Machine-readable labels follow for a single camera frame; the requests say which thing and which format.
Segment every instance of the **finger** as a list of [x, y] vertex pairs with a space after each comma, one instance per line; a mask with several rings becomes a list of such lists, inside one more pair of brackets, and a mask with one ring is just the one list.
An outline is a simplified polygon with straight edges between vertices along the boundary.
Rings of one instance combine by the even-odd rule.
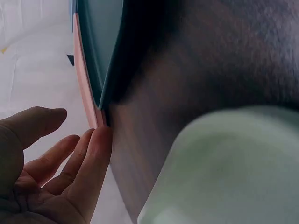
[[28, 162], [24, 170], [42, 186], [56, 173], [61, 163], [74, 151], [80, 137], [70, 135], [60, 140], [40, 158]]
[[67, 161], [61, 174], [50, 180], [43, 188], [53, 195], [60, 195], [64, 189], [71, 185], [85, 158], [90, 138], [94, 129], [88, 130], [79, 140], [74, 153]]
[[32, 107], [1, 120], [0, 130], [10, 130], [10, 134], [20, 142], [22, 149], [26, 149], [39, 138], [57, 130], [66, 116], [65, 109]]
[[112, 150], [112, 131], [108, 127], [96, 129], [90, 139], [86, 157], [66, 198], [89, 223], [97, 204]]

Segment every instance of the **skin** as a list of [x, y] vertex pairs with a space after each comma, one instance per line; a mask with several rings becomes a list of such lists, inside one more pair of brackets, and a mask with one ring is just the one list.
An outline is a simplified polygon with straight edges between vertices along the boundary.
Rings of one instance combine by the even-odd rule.
[[64, 109], [34, 107], [0, 120], [0, 223], [90, 223], [110, 161], [110, 128], [70, 135], [24, 164], [23, 150], [57, 130], [66, 116]]

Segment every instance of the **hand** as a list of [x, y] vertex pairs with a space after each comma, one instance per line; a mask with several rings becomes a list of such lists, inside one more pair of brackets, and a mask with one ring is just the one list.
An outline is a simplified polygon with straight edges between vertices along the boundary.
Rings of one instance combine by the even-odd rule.
[[0, 120], [0, 223], [90, 223], [110, 161], [108, 127], [68, 136], [24, 165], [23, 150], [57, 130], [66, 116], [64, 109], [34, 107]]

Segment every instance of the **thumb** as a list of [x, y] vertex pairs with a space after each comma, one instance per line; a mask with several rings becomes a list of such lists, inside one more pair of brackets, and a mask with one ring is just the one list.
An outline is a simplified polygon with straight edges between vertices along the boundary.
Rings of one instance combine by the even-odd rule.
[[0, 120], [0, 196], [7, 196], [24, 166], [23, 150], [57, 130], [66, 110], [33, 107]]

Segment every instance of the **white background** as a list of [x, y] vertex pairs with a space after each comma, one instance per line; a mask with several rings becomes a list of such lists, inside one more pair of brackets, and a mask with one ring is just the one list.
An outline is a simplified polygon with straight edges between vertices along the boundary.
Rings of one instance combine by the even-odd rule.
[[[68, 0], [0, 0], [0, 45], [40, 22], [59, 18], [57, 25], [39, 29], [0, 53], [0, 119], [32, 106], [68, 111], [58, 131], [25, 151], [25, 161], [89, 128], [75, 69], [66, 56], [72, 53], [68, 11]], [[131, 224], [110, 167], [92, 223]]]

